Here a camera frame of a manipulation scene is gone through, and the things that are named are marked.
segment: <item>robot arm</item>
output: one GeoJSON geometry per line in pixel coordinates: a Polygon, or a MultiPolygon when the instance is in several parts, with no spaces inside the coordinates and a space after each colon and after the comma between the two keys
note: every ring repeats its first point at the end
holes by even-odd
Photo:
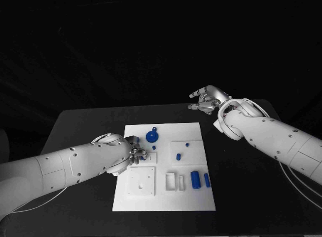
{"type": "Polygon", "coordinates": [[[0,220],[47,193],[103,172],[119,175],[145,156],[135,136],[109,133],[92,143],[0,164],[0,220]]]}
{"type": "Polygon", "coordinates": [[[267,118],[250,102],[231,97],[208,85],[189,97],[200,96],[198,104],[188,105],[207,114],[218,107],[214,126],[234,140],[246,138],[248,144],[322,185],[322,140],[267,118]]]}

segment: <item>dark background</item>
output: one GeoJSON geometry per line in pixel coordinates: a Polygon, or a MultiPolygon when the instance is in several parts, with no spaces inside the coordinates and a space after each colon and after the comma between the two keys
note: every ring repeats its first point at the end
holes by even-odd
{"type": "Polygon", "coordinates": [[[322,139],[322,5],[174,2],[1,1],[10,160],[40,152],[63,110],[194,103],[208,84],[322,139]]]}

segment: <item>black table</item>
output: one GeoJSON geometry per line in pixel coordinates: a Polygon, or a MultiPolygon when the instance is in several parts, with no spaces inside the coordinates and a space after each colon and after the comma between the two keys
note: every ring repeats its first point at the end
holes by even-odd
{"type": "MultiPolygon", "coordinates": [[[[254,102],[279,119],[270,103],[254,102]]],[[[293,189],[277,162],[244,139],[234,141],[218,132],[215,114],[191,111],[187,104],[63,111],[41,151],[85,144],[105,133],[123,135],[126,124],[200,122],[215,211],[112,212],[116,177],[102,174],[37,209],[11,214],[7,236],[322,234],[322,211],[293,189]]]]}

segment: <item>robotic hand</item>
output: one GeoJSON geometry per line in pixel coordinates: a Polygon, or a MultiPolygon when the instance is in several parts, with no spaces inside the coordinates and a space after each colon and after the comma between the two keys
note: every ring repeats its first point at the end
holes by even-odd
{"type": "Polygon", "coordinates": [[[210,115],[218,108],[218,131],[233,140],[244,137],[256,149],[322,185],[322,140],[270,118],[253,101],[233,99],[212,85],[197,90],[189,98],[195,96],[198,103],[188,105],[188,109],[210,115]]]}
{"type": "Polygon", "coordinates": [[[135,136],[108,133],[87,144],[0,164],[0,220],[47,193],[105,172],[119,175],[146,155],[135,136]]]}

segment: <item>blue disc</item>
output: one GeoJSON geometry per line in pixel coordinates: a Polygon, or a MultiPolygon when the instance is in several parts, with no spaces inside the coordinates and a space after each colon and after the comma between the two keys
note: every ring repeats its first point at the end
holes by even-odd
{"type": "Polygon", "coordinates": [[[155,131],[149,131],[146,133],[145,139],[148,142],[155,142],[158,139],[158,133],[155,131]]]}

